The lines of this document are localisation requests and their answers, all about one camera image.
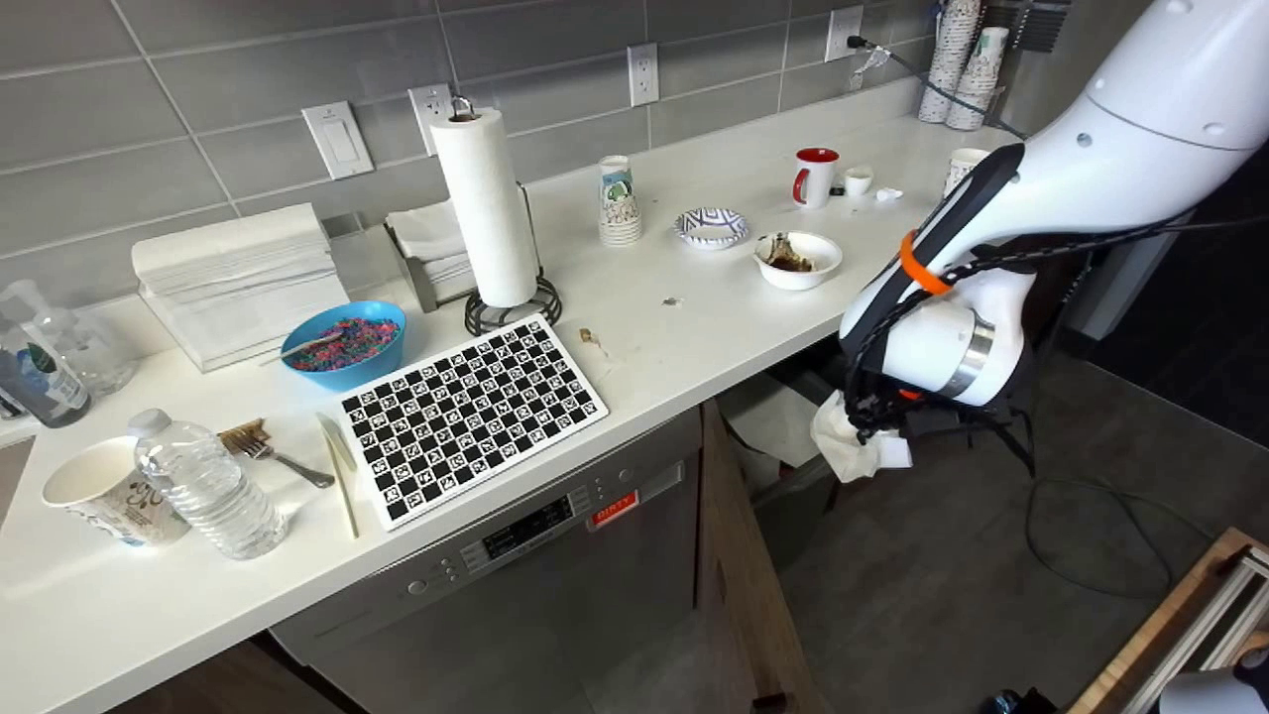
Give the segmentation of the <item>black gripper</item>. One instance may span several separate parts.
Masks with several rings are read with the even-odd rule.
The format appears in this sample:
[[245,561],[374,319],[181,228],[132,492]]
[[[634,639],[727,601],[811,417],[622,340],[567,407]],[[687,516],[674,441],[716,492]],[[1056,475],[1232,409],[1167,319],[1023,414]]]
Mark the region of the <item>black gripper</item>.
[[898,430],[910,409],[922,407],[921,389],[881,383],[851,383],[844,389],[844,414],[858,433]]

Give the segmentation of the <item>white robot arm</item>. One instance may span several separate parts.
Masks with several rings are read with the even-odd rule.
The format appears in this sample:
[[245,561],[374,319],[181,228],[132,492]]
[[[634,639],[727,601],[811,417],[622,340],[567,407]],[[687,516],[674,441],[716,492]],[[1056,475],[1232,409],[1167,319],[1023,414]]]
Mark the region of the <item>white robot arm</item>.
[[992,407],[1013,376],[1043,254],[1154,236],[1269,134],[1269,0],[1154,0],[1069,109],[995,146],[839,319],[844,414]]

